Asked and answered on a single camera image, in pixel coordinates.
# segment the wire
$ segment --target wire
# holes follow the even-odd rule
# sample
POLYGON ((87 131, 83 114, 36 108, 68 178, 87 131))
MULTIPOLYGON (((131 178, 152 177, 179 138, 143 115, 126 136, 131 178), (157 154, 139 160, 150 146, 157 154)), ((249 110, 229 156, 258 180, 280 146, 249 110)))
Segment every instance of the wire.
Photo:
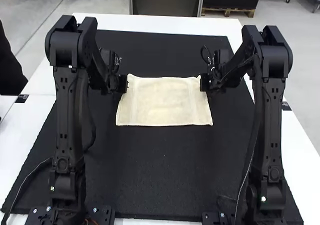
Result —
MULTIPOLYGON (((89 88, 86 90, 86 96, 87 97, 88 97, 88 91, 89 91, 89 88)), ((86 154, 88 152, 88 150, 94 145, 96 137, 97 137, 97 127, 96 127, 94 118, 92 116, 92 113, 90 111, 89 104, 87 104, 86 107, 87 107, 87 113, 88 113, 88 116, 89 116, 89 123, 91 125, 91 139, 88 142, 88 144, 83 147, 83 153, 84 154, 86 154)))
MULTIPOLYGON (((84 146, 83 148, 83 153, 86 154, 88 152, 88 150, 93 146, 93 144, 95 143, 95 140, 96 140, 96 124, 95 124, 95 121, 93 119, 93 116, 92 116, 92 113, 90 112, 89 110, 89 122, 91 124, 91 139, 89 141, 89 143, 84 146)), ((21 183, 19 189, 18 189, 18 192, 16 193, 16 196, 11 204, 11 207, 9 209, 9 211, 7 211, 3 218, 2 218, 2 221, 1 221, 1 225, 7 225, 7 220, 13 210, 13 208, 15 207, 16 205, 16 202, 19 200, 19 196, 20 196, 20 193, 22 192, 22 188, 24 187, 24 185, 26 184, 26 182, 29 182, 28 179, 31 178, 32 175, 38 173, 41 169, 45 168, 46 166, 49 166, 50 164, 52 164, 52 160, 53 160, 53 157, 49 157, 47 158, 46 160, 40 162, 23 180, 23 182, 21 183)))
POLYGON ((209 50, 209 48, 206 46, 206 45, 203 45, 200 49, 200 55, 201 55, 201 58, 202 60, 208 65, 208 68, 207 68, 207 73, 209 72, 212 72, 212 76, 214 79, 220 81, 220 76, 218 74, 218 70, 215 69, 215 60, 214 58, 212 57, 212 54, 209 50), (204 57, 204 50, 207 51, 208 53, 208 57, 207 59, 205 59, 204 57))
POLYGON ((23 182, 21 183, 21 185, 20 185, 20 187, 19 187, 18 192, 16 193, 16 196, 15 196, 13 202, 12 202, 12 205, 11 205, 9 211, 7 211, 7 212, 4 214, 4 216, 3 216, 3 219, 2 219, 2 221, 1 221, 1 225, 7 225, 7 220, 8 220, 8 218, 9 218, 10 214, 11 214, 11 211, 12 211, 13 207, 15 206, 15 204, 16 204, 16 202, 17 202, 17 199, 18 199, 18 197, 19 197, 19 195, 20 195, 20 191, 22 190, 25 182, 26 182, 29 178, 31 178, 32 175, 34 175, 35 173, 37 173, 38 171, 40 171, 42 168, 46 167, 48 164, 51 164, 51 163, 52 163, 52 157, 49 157, 49 158, 47 158, 46 160, 40 162, 40 163, 24 178, 23 182))
POLYGON ((246 161, 244 163, 244 167, 242 171, 242 182, 238 191, 238 195, 237 195, 237 199, 236 199, 236 205, 235 205, 235 212, 234 212, 234 225, 236 225, 237 223, 237 214, 238 214, 238 206, 239 206, 239 201, 242 200, 241 197, 243 197, 242 195, 242 189, 244 187, 244 184, 246 183, 246 180, 248 178, 248 174, 251 168, 251 164, 253 161, 253 157, 255 154, 255 148, 256 148, 256 144, 257 144, 257 139, 258 139, 258 133, 259 133, 259 126, 260 126, 260 122, 261 122, 261 114, 262 114, 262 91, 261 91, 261 86, 262 86, 262 81, 261 81, 261 71, 259 69, 256 69, 255 67, 253 67, 254 71, 255 71, 255 82, 256 85, 255 87, 258 88, 256 90, 255 93, 255 106, 254 106, 254 116, 253 116, 253 123, 252 123, 252 129, 251 129, 251 135, 250 135, 250 139, 249 139, 249 145, 246 151, 246 160, 250 155, 250 160, 249 160, 249 164, 246 165, 246 161))
POLYGON ((95 225, 99 225, 99 223, 96 222, 96 220, 90 219, 95 225))

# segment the black rubber mat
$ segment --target black rubber mat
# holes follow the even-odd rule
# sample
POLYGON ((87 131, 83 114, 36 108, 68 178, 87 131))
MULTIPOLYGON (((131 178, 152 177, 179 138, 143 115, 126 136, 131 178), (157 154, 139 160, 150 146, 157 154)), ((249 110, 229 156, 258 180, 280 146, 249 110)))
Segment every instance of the black rubber mat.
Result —
MULTIPOLYGON (((200 48, 231 48, 226 37, 98 31, 100 47, 122 57, 121 73, 140 77, 190 77, 206 71, 200 48)), ((213 126, 115 126, 117 99, 89 92, 97 127, 85 157, 86 202, 111 205, 116 217, 200 221, 217 208, 218 195, 236 198, 253 122, 254 104, 244 81, 210 101, 213 126)), ((2 211, 10 206, 24 177, 52 156, 56 105, 44 123, 2 211)), ((48 171, 42 171, 20 199, 15 213, 46 206, 48 171)), ((231 200, 220 201, 232 212, 231 200)), ((303 224, 288 189, 285 218, 303 224)))

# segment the mounting plate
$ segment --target mounting plate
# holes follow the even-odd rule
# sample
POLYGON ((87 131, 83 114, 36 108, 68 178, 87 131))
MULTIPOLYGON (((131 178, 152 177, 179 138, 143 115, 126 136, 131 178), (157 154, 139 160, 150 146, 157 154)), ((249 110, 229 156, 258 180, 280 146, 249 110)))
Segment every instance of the mounting plate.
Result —
POLYGON ((228 217, 223 212, 203 212, 202 213, 202 225, 232 225, 232 220, 228 220, 228 217))
MULTIPOLYGON (((33 207, 28 214, 25 225, 44 225, 44 221, 49 218, 47 209, 48 207, 44 206, 33 207)), ((95 224, 92 220, 99 225, 115 224, 115 211, 108 205, 89 205, 87 206, 87 215, 89 224, 95 224)))

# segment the cloth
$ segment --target cloth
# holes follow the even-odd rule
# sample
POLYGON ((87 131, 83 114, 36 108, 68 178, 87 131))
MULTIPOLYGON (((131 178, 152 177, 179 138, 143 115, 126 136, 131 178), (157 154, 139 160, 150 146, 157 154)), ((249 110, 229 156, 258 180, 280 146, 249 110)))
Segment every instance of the cloth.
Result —
POLYGON ((199 77, 128 75, 127 93, 116 113, 117 126, 213 125, 199 77))

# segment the white table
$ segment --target white table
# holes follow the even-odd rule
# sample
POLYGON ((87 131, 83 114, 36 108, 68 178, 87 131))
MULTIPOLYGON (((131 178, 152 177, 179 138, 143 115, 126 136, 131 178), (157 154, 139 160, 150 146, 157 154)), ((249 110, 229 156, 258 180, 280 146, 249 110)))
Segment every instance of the white table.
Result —
MULTIPOLYGON (((78 23, 85 17, 96 17, 98 29, 102 30, 227 36, 233 52, 236 52, 242 43, 242 26, 237 19, 92 13, 75 13, 74 16, 78 23)), ((251 81, 247 76, 245 81, 252 94, 251 81)), ((7 127, 0 132, 0 177, 5 178, 0 182, 0 204, 16 180, 55 101, 53 70, 46 58, 22 93, 30 94, 30 97, 25 103, 15 103, 12 106, 4 119, 7 127), (10 162, 12 157, 15 157, 16 162, 10 162)), ((293 111, 282 112, 282 161, 286 180, 304 224, 319 224, 320 157, 293 111)), ((25 220, 25 215, 12 215, 9 224, 23 225, 25 220)), ((193 222, 140 219, 116 219, 115 223, 117 225, 193 224, 193 222)))
POLYGON ((3 121, 11 106, 17 100, 17 96, 1 96, 0 95, 0 123, 3 121))

